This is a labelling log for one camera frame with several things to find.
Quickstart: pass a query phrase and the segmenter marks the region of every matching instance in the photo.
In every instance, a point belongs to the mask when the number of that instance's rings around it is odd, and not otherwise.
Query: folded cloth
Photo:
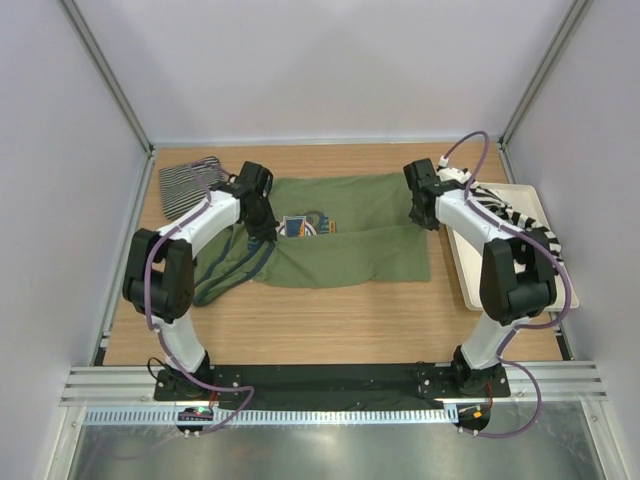
[[[226,180],[226,173],[216,157],[206,157],[202,163],[193,166],[202,181],[212,185]],[[193,178],[189,165],[178,165],[160,169],[160,197],[162,212],[167,219],[174,221],[188,212],[204,198],[202,187]]]
[[[402,173],[276,178],[269,200],[278,241],[253,241],[242,225],[214,238],[197,257],[194,305],[249,278],[302,288],[430,278],[427,235],[409,220]]]

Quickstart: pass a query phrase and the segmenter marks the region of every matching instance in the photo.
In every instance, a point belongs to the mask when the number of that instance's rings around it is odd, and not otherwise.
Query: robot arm
[[[266,195],[272,181],[269,170],[245,162],[233,183],[219,182],[211,187],[210,199],[203,199],[158,231],[140,229],[133,236],[123,296],[136,311],[145,313],[144,293],[150,289],[152,328],[162,332],[173,357],[202,381],[208,380],[210,364],[191,321],[194,259],[209,241],[234,223],[243,222],[251,237],[275,241],[277,222]],[[153,262],[164,261],[164,271],[154,269],[150,285],[146,285],[147,259],[161,238],[163,243]],[[171,358],[167,363],[176,368]]]
[[[531,245],[502,230],[506,225],[502,219],[492,215],[491,223],[468,206],[474,200],[464,198],[461,181],[466,178],[441,178],[429,159],[405,166],[404,173],[412,192],[411,220],[429,230],[437,230],[440,223],[448,225],[482,255],[484,312],[471,337],[454,352],[452,362],[461,393],[473,395],[482,392],[494,376],[500,363],[497,349],[514,325],[528,323],[555,301],[555,270]],[[523,233],[549,249],[543,232]],[[516,260],[524,271],[516,271]]]

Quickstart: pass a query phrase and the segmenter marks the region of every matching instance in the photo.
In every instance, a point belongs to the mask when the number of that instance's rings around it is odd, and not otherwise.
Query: white backdrop
[[[502,133],[570,0],[77,0],[155,143]]]
[[[42,478],[144,155],[52,0],[0,5],[0,477]]]
[[[563,242],[580,308],[574,354],[596,361],[640,478],[640,3],[593,2],[511,142]]]

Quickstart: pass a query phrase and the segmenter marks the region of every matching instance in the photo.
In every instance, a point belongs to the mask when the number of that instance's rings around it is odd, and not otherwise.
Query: printed logo on shirt
[[[309,237],[336,233],[336,222],[317,210],[301,215],[286,215],[276,228],[279,235],[286,237]]]

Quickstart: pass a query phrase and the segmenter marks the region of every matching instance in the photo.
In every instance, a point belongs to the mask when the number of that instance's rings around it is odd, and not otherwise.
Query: white ruler strip
[[[206,421],[178,421],[185,409],[172,406],[146,407],[89,407],[83,425],[201,425],[218,423],[232,412],[213,410],[213,418]],[[392,412],[274,412],[245,410],[230,426],[258,425],[379,425],[406,423],[456,423],[458,410],[447,404],[441,410],[407,410]]]

